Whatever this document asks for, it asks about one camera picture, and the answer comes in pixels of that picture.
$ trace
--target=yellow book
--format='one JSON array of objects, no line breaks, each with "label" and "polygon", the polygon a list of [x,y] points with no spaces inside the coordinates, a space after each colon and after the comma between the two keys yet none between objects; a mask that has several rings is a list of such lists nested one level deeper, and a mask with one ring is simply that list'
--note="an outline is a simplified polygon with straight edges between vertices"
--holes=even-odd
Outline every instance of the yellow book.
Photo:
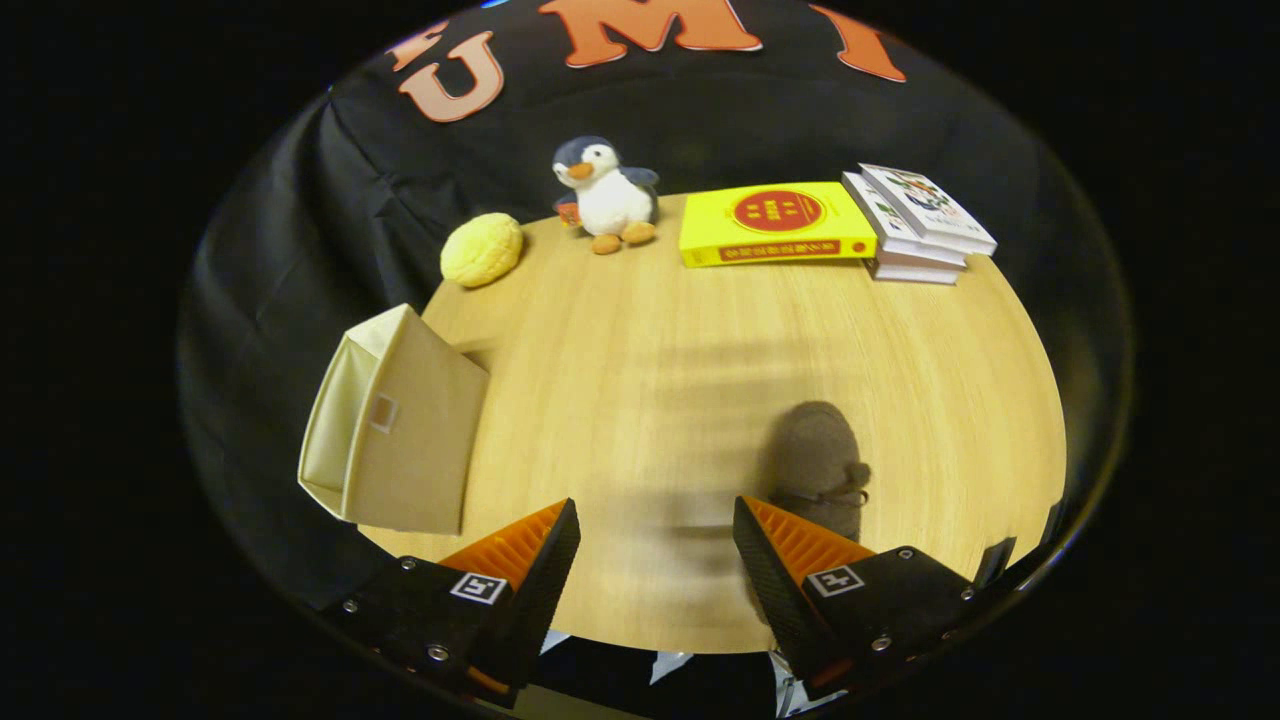
[{"label": "yellow book", "polygon": [[838,182],[790,182],[690,195],[680,228],[689,268],[874,258],[876,231]]}]

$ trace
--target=stuffed animal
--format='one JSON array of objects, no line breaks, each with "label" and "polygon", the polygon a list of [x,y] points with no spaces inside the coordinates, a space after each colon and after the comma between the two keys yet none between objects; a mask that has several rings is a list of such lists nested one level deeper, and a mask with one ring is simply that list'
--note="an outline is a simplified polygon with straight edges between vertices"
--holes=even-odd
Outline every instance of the stuffed animal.
[{"label": "stuffed animal", "polygon": [[477,215],[449,233],[440,251],[440,274],[463,287],[492,283],[516,266],[525,234],[506,213]]},{"label": "stuffed animal", "polygon": [[552,170],[573,192],[556,202],[557,210],[577,201],[577,218],[594,236],[596,255],[617,252],[622,242],[640,245],[654,237],[653,220],[658,195],[653,186],[658,173],[645,168],[623,168],[613,145],[603,137],[575,137],[556,150]]}]

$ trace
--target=penguin orange feet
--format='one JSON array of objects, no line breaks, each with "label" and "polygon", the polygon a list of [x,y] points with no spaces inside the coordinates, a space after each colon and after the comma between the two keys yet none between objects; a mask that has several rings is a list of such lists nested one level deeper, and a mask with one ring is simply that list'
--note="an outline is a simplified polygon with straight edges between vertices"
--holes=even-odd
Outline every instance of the penguin orange feet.
[{"label": "penguin orange feet", "polygon": [[627,245],[640,245],[643,242],[649,242],[653,240],[654,227],[653,223],[631,223],[622,231],[622,240]]},{"label": "penguin orange feet", "polygon": [[595,240],[591,241],[591,252],[596,255],[608,255],[611,252],[617,252],[622,249],[622,241],[618,240],[616,234],[598,234]]}]

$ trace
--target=red circle label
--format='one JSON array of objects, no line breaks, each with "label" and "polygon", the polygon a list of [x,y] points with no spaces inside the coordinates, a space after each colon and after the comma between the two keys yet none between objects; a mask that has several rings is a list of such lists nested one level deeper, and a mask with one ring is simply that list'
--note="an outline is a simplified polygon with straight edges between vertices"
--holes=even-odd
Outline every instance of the red circle label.
[{"label": "red circle label", "polygon": [[794,190],[765,190],[733,206],[733,219],[759,232],[795,232],[822,219],[822,202]]}]

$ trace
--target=penguin white belly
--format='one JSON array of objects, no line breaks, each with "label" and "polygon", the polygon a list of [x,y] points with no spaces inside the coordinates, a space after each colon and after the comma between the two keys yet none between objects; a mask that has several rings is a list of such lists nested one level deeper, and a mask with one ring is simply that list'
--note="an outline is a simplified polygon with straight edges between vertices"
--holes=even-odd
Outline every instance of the penguin white belly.
[{"label": "penguin white belly", "polygon": [[577,192],[577,214],[591,234],[621,234],[631,223],[649,222],[653,197],[613,170]]}]

